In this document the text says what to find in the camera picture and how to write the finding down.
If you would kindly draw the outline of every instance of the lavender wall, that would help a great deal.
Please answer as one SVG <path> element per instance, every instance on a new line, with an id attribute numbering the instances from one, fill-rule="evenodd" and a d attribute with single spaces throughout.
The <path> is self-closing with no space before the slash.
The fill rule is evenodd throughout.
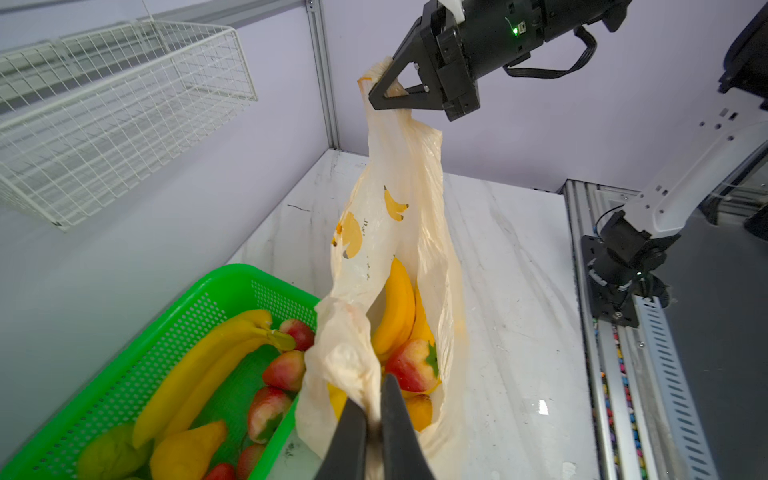
<path id="1" fill-rule="evenodd" d="M 82 23 L 120 20 L 112 7 Z M 36 13 L 18 30 L 55 30 Z M 0 466 L 327 149 L 306 11 L 238 32 L 259 101 L 230 123 L 67 233 L 0 206 Z"/>
<path id="2" fill-rule="evenodd" d="M 425 0 L 323 1 L 341 145 L 365 154 L 356 80 L 395 52 Z M 450 173 L 547 190 L 567 178 L 640 189 L 686 135 L 691 108 L 718 95 L 723 57 L 764 3 L 635 0 L 618 32 L 588 28 L 598 51 L 581 71 L 534 80 L 498 70 L 478 82 L 479 111 L 453 123 L 441 112 L 414 116 L 443 130 Z M 567 34 L 523 65 L 566 69 L 583 48 Z"/>

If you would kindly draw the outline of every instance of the white plastic bag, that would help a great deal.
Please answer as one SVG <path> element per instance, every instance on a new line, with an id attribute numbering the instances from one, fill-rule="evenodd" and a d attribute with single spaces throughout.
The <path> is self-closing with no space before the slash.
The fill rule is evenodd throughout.
<path id="1" fill-rule="evenodd" d="M 299 437 L 324 457 L 336 429 L 326 384 L 330 382 L 366 410 L 373 433 L 369 437 L 376 437 L 381 421 L 381 366 L 371 346 L 373 328 L 366 312 L 384 287 L 396 256 L 412 283 L 418 282 L 435 334 L 442 380 L 431 394 L 432 424 L 417 434 L 419 443 L 437 479 L 458 478 L 466 444 L 463 396 L 468 339 L 461 267 L 445 222 L 442 133 L 413 120 L 410 110 L 373 110 L 368 93 L 391 61 L 388 58 L 358 80 L 368 120 L 370 162 L 334 234 L 333 289 L 316 307 L 317 336 L 314 347 L 306 352 L 296 427 Z M 405 94 L 405 90 L 395 83 L 388 93 Z M 402 221 L 388 215 L 385 188 L 397 202 L 408 204 Z M 367 451 L 366 478 L 382 478 L 380 447 L 369 445 Z"/>

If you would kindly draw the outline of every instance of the wire basket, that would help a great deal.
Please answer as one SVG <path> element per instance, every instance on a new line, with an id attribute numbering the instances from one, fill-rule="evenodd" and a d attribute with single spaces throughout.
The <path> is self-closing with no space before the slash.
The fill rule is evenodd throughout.
<path id="1" fill-rule="evenodd" d="M 226 26 L 147 20 L 0 54 L 0 200 L 67 230 L 256 99 Z"/>

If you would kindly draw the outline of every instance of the green plastic basket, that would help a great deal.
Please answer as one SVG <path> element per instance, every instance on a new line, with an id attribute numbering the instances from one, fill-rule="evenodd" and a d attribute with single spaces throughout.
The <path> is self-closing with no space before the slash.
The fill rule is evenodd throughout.
<path id="1" fill-rule="evenodd" d="M 234 264 L 208 273 L 72 399 L 0 472 L 1 480 L 77 478 L 77 460 L 94 438 L 134 422 L 165 376 L 212 328 L 238 313 L 266 309 L 273 328 L 289 318 L 317 327 L 319 299 L 254 266 Z M 261 374 L 277 357 L 272 346 L 247 356 L 216 391 L 193 427 L 227 422 L 229 435 L 211 461 L 237 464 L 247 440 L 247 413 Z M 250 480 L 266 478 L 293 430 L 296 402 L 275 431 Z M 150 479 L 148 468 L 140 478 Z"/>

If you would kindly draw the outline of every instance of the red apple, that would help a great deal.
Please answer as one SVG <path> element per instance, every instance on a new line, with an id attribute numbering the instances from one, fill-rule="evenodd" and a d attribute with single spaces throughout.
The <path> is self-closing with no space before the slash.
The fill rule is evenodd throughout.
<path id="1" fill-rule="evenodd" d="M 305 371 L 304 352 L 291 350 L 273 360 L 261 374 L 261 379 L 267 385 L 289 392 L 298 392 L 301 390 Z"/>
<path id="2" fill-rule="evenodd" d="M 291 402 L 283 390 L 272 386 L 256 392 L 248 410 L 248 438 L 255 443 L 267 443 L 288 413 Z"/>
<path id="3" fill-rule="evenodd" d="M 243 450 L 240 458 L 237 460 L 237 480 L 248 480 L 250 473 L 256 468 L 261 455 L 264 453 L 264 445 L 258 443 L 251 445 Z"/>
<path id="4" fill-rule="evenodd" d="M 424 339 L 410 339 L 398 347 L 384 366 L 384 373 L 397 377 L 400 389 L 427 392 L 437 386 L 437 350 Z"/>
<path id="5" fill-rule="evenodd" d="M 235 480 L 235 468 L 228 463 L 220 463 L 210 471 L 205 480 Z"/>
<path id="6" fill-rule="evenodd" d="M 315 344 L 315 333 L 301 320 L 288 319 L 282 322 L 280 332 L 291 335 L 296 340 L 296 349 L 302 352 Z"/>

